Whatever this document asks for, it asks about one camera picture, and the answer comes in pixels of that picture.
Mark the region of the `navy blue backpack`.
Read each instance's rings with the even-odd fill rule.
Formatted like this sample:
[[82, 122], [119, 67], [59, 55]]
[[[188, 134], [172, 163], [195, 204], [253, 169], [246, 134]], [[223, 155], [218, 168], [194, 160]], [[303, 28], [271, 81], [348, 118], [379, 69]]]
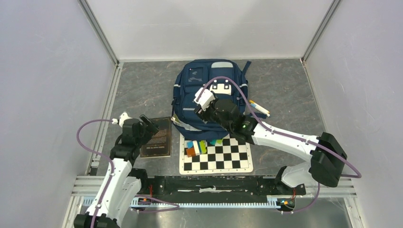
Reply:
[[246, 72], [227, 59], [197, 59], [185, 65], [173, 87], [172, 122], [187, 140], [210, 141], [230, 135], [253, 143], [257, 120], [246, 115]]

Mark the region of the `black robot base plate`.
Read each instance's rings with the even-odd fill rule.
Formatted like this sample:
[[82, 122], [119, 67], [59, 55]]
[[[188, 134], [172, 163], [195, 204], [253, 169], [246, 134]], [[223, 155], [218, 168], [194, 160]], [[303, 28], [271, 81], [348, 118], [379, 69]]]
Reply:
[[149, 176], [141, 178], [140, 195], [172, 203], [263, 203], [267, 196], [304, 196], [270, 176]]

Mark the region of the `black hardcover book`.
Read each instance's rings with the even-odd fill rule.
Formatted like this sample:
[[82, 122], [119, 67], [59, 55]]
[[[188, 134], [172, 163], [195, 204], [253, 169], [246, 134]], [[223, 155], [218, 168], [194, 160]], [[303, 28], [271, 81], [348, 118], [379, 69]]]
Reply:
[[170, 117], [152, 118], [151, 121], [158, 125], [159, 131], [142, 147], [140, 157], [170, 157], [172, 145], [172, 125]]

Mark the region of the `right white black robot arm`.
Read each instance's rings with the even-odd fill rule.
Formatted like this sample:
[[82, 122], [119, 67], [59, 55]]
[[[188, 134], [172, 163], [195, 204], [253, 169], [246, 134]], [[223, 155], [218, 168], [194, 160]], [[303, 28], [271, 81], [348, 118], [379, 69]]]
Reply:
[[253, 117], [241, 114], [229, 99], [198, 101], [195, 114], [203, 121], [217, 123], [238, 142], [272, 147], [303, 159], [304, 163], [278, 171], [274, 186], [281, 194], [303, 183], [316, 181], [332, 188], [339, 184], [345, 165], [342, 159], [347, 159], [347, 155], [330, 133], [303, 136], [275, 129], [266, 122], [258, 123]]

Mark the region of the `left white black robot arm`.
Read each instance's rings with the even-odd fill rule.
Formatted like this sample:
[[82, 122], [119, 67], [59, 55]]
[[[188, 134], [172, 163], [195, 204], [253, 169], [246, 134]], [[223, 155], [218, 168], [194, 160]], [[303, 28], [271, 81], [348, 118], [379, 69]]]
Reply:
[[109, 165], [92, 204], [84, 214], [75, 217], [73, 226], [76, 228], [121, 227], [135, 195], [149, 189], [149, 180], [143, 176], [132, 176], [131, 171], [142, 146], [158, 133], [158, 125], [145, 115], [131, 118], [126, 112], [110, 122], [119, 125], [122, 133], [109, 156], [79, 143], [85, 150], [106, 158]]

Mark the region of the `purple book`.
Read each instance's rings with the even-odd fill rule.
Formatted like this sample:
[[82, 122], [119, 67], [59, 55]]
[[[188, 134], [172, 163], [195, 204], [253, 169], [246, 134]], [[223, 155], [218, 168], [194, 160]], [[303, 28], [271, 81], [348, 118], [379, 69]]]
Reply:
[[187, 124], [187, 123], [184, 123], [183, 121], [181, 121], [176, 114], [174, 114], [171, 117], [171, 121], [173, 122], [174, 125], [184, 128], [187, 131], [201, 131], [201, 129], [197, 129], [197, 128], [191, 126], [190, 124]]

